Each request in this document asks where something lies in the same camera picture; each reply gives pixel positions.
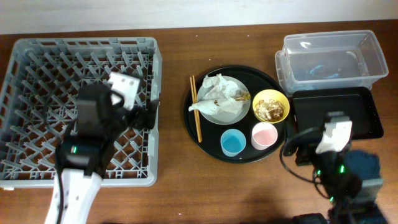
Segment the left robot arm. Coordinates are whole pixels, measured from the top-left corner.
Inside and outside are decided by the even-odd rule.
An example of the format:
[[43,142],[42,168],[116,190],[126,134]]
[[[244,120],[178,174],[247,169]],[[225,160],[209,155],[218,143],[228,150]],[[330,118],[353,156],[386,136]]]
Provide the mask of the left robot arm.
[[80,88],[78,117],[68,123],[55,150],[56,176],[46,223],[86,223],[106,169],[114,156],[114,142],[127,128],[155,126],[158,100],[127,110],[127,94],[104,84]]

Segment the peanut shells and rice waste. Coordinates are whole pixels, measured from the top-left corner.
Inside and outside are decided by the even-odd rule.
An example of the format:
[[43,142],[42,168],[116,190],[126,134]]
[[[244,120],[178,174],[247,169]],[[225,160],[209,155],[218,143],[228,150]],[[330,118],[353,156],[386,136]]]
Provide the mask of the peanut shells and rice waste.
[[264,121],[276,122],[282,119],[284,106],[276,100],[259,100],[254,106],[255,114]]

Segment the grey round plate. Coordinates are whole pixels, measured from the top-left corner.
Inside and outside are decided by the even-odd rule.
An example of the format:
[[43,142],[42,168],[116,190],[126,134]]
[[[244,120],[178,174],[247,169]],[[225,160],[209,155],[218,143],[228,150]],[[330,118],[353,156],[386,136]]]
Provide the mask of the grey round plate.
[[[224,76],[224,79],[228,80],[228,81],[233,81],[235,82],[238,87],[240,87],[240,89],[242,89],[242,91],[247,91],[248,89],[246,88],[246,86],[239,81],[236,78],[233,77],[229,77],[229,76]],[[211,88],[205,88],[200,86],[200,89],[198,91],[198,100],[204,100],[204,96],[206,93],[208,93],[211,90]],[[238,121],[242,120],[247,113],[249,112],[251,108],[251,99],[244,101],[243,102],[243,107],[238,110],[238,112],[235,113],[230,113],[227,111],[222,111],[219,114],[204,114],[202,112],[200,112],[200,114],[206,118],[208,121],[214,123],[214,124],[218,124],[218,125],[230,125],[230,124],[234,124],[237,123]]]

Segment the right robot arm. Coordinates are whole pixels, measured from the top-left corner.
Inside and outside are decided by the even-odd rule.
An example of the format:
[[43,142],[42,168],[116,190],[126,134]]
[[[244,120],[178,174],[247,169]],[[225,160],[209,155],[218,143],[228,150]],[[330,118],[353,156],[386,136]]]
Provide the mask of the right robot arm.
[[[295,223],[387,223],[376,203],[383,185],[379,158],[365,151],[351,151],[349,137],[305,138],[295,136],[282,146],[279,154],[283,167],[298,179],[311,183],[332,203],[328,218],[320,214],[299,215]],[[313,166],[311,178],[292,171],[284,162],[296,148],[308,146],[307,159]]]

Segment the yellow bowl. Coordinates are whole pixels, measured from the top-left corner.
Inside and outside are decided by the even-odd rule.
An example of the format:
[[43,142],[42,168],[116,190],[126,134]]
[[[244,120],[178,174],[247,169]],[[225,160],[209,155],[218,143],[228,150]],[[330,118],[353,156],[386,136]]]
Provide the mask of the yellow bowl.
[[[264,120],[262,120],[261,118],[259,118],[259,117],[255,114],[255,112],[254,112],[254,106],[255,106],[255,104],[256,104],[259,100],[269,101],[270,99],[279,101],[279,102],[284,106],[284,114],[283,114],[282,119],[279,120],[279,121],[276,121],[276,122],[264,121]],[[254,99],[253,99],[253,101],[252,101],[252,109],[253,109],[253,112],[254,112],[255,117],[256,117],[259,121],[267,122],[267,123],[271,123],[271,124],[275,124],[275,123],[279,123],[279,122],[283,121],[283,120],[289,115],[289,112],[290,112],[290,104],[289,104],[289,101],[288,101],[287,97],[286,97],[283,93],[281,93],[281,92],[279,92],[279,91],[277,91],[277,90],[267,89],[267,90],[262,90],[262,91],[260,91],[260,92],[254,97]]]

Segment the white tissue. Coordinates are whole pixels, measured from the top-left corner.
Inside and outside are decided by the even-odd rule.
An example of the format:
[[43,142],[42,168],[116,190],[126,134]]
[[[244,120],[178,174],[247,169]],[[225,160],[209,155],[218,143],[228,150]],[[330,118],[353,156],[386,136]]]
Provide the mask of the white tissue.
[[237,113],[243,107],[243,102],[251,99],[249,92],[242,91],[233,81],[224,79],[222,74],[213,77],[206,75],[202,87],[211,88],[205,94],[204,100],[193,103],[188,110],[198,110],[204,114],[219,114],[222,111]]

